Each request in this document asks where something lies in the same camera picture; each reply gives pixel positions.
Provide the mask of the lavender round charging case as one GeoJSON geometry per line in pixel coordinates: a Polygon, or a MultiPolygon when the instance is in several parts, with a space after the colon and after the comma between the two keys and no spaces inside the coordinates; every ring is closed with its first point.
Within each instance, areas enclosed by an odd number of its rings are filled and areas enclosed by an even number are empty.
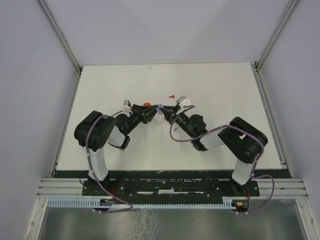
{"type": "Polygon", "coordinates": [[[163,114],[163,112],[162,112],[162,110],[161,110],[161,108],[162,108],[162,104],[161,103],[159,103],[158,104],[158,107],[157,107],[157,109],[156,109],[156,111],[157,111],[157,113],[159,114],[159,115],[162,115],[163,114]]]}

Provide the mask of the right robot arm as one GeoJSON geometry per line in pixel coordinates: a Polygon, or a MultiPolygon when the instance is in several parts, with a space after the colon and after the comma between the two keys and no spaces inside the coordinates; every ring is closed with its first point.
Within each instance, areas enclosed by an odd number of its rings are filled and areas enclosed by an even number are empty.
{"type": "Polygon", "coordinates": [[[190,142],[197,151],[225,145],[236,157],[229,189],[236,196],[247,191],[249,181],[254,178],[257,162],[268,143],[266,135],[240,117],[233,118],[229,124],[207,130],[203,116],[186,115],[195,107],[190,103],[173,106],[145,104],[144,107],[165,117],[170,124],[169,136],[175,142],[190,142]]]}

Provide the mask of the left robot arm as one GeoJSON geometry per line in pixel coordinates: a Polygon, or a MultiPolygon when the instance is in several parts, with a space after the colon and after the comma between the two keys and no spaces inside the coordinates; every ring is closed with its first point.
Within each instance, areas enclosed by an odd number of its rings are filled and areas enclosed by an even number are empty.
{"type": "Polygon", "coordinates": [[[93,189],[99,195],[106,195],[111,183],[106,180],[109,170],[105,161],[106,144],[124,150],[129,142],[129,134],[139,125],[148,124],[158,113],[159,105],[136,105],[126,100],[123,110],[113,115],[104,115],[93,110],[75,128],[74,138],[84,149],[88,162],[88,176],[96,180],[93,189]]]}

